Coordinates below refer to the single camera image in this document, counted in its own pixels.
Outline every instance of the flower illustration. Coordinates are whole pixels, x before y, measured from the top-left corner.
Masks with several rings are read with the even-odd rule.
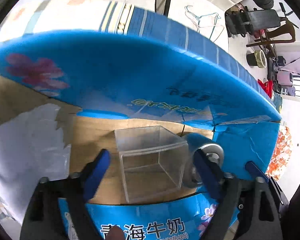
[[[34,86],[40,90],[60,90],[69,85],[56,78],[64,75],[63,71],[48,58],[39,58],[33,62],[29,57],[11,53],[6,58],[11,65],[7,67],[8,73],[16,77],[22,77],[22,82]]]
[[[200,231],[199,236],[201,237],[202,234],[206,231],[207,227],[208,227],[209,222],[202,222],[197,229]]]
[[[216,209],[217,205],[215,204],[211,204],[210,208],[204,209],[204,215],[201,217],[201,220],[203,220],[204,222],[201,222],[201,224],[197,227],[197,229],[200,231],[199,236],[202,236],[202,234],[207,229]]]
[[[275,180],[280,179],[287,168],[292,153],[291,149],[292,141],[290,130],[288,127],[280,125],[277,143],[268,165],[266,175],[273,177]]]
[[[213,217],[214,212],[216,211],[217,205],[211,204],[210,208],[205,208],[204,215],[201,217],[201,220],[207,221],[208,223]]]

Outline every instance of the red bag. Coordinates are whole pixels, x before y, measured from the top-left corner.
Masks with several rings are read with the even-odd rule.
[[[262,89],[266,92],[266,94],[271,98],[272,97],[272,88],[273,88],[272,80],[269,80],[263,84],[263,82],[260,79],[258,79],[258,84],[262,87]]]

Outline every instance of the transparent plastic cube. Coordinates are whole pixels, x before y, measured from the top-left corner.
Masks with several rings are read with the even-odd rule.
[[[114,134],[128,203],[180,189],[189,158],[186,140],[162,126],[121,129]]]

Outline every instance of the bucket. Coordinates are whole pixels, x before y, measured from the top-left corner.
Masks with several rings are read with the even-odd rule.
[[[246,55],[249,66],[258,66],[259,68],[267,67],[266,55],[261,49],[257,49],[254,53]]]

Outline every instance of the bolt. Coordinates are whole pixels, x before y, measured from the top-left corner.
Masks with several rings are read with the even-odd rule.
[[[259,183],[264,183],[265,179],[263,177],[256,177],[256,181]]]
[[[233,178],[234,178],[234,176],[233,176],[230,172],[225,172],[225,173],[223,174],[223,176],[224,176],[225,178],[228,178],[228,179],[233,179]]]
[[[69,175],[69,177],[70,177],[71,179],[78,178],[78,177],[80,177],[80,172],[73,172],[73,173],[71,173],[71,174]]]
[[[43,183],[46,183],[49,181],[49,178],[48,177],[42,177],[40,180],[39,180],[39,183],[43,184]]]
[[[207,156],[209,161],[219,165],[220,157],[219,157],[218,154],[216,154],[216,153],[207,153],[206,156]]]

